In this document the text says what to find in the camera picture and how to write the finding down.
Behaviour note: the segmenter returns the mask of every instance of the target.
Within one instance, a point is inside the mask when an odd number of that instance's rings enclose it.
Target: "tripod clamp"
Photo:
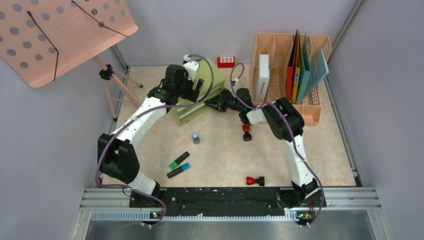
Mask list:
[[[100,75],[101,79],[110,80],[112,77],[112,74],[115,74],[115,73],[112,70],[112,65],[107,64],[106,67],[107,67],[106,70],[102,69],[100,72],[98,72],[98,74]]]

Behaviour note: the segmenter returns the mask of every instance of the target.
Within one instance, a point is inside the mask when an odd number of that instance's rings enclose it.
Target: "green highlighter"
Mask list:
[[[171,170],[174,170],[178,167],[178,165],[180,165],[186,158],[188,158],[190,156],[189,152],[184,152],[181,156],[179,156],[175,161],[173,161],[170,165],[169,168]]]

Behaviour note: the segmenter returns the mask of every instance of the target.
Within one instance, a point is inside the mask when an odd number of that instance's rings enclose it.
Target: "pink music stand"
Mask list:
[[[101,24],[70,0],[0,1],[0,57],[30,87],[39,88],[53,81],[57,53],[27,11],[30,11],[35,22],[59,51],[56,78],[91,58],[106,70],[98,54],[138,30],[125,0],[75,2]],[[141,105],[141,101],[115,74],[140,87],[143,85],[120,71],[113,69],[113,72],[111,79],[134,105]],[[113,118],[116,119],[109,88],[104,81]]]

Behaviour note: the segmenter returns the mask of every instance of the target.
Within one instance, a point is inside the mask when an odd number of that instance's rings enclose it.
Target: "marble-patterned surface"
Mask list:
[[[237,83],[248,87],[249,65]],[[165,76],[166,66],[132,67],[130,76],[144,85],[134,88],[144,100],[148,91]],[[226,87],[231,69],[221,69]],[[238,76],[240,69],[234,71]],[[324,83],[319,85],[323,108],[320,123],[304,128],[304,145],[308,162],[325,186],[354,186],[355,181],[339,128]],[[136,107],[123,102],[117,125],[121,126]],[[242,123],[238,113],[213,109],[178,127],[170,114],[162,117],[141,140],[136,149],[141,170],[160,183],[161,187],[245,187],[246,176],[265,176],[266,186],[291,186],[291,168],[283,144],[274,137],[267,124],[257,124],[250,130],[253,140],[243,141]],[[198,133],[195,145],[192,134]],[[168,165],[182,153],[191,168],[171,178]],[[105,176],[105,184],[119,183]]]

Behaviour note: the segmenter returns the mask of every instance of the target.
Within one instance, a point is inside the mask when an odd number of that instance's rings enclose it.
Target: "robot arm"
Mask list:
[[[236,94],[246,104],[252,106],[252,99],[248,89],[239,88]],[[295,195],[299,198],[295,202],[305,203],[313,194],[318,192],[319,186],[317,180],[308,170],[305,163],[303,163],[303,161],[308,162],[303,143],[303,127],[305,126],[305,122],[287,98],[282,97],[273,104],[285,116],[285,119],[289,123],[294,135],[297,151],[304,157],[304,160],[296,153],[289,129],[279,113],[272,106],[267,105],[261,109],[254,110],[247,109],[237,98],[231,95],[228,89],[224,89],[219,95],[207,100],[205,104],[220,112],[225,112],[227,108],[239,111],[239,117],[244,124],[255,125],[266,121],[274,136],[281,140],[287,151],[291,164],[291,183],[296,193]]]
[[[140,141],[153,126],[153,124],[164,116],[170,108],[159,108],[138,118],[141,113],[153,108],[165,105],[176,105],[179,98],[196,102],[203,80],[200,79],[196,89],[193,85],[199,63],[184,58],[183,66],[169,65],[166,69],[165,78],[161,80],[161,86],[154,87],[145,98],[141,107],[126,121],[126,123],[113,133],[102,134],[98,139],[98,157],[102,154],[106,144],[119,130],[128,122],[133,123],[122,131],[106,151],[106,155],[100,166],[100,170],[106,175],[121,180],[130,187],[142,193],[151,195],[159,191],[160,185],[140,171],[140,164],[135,149]]]

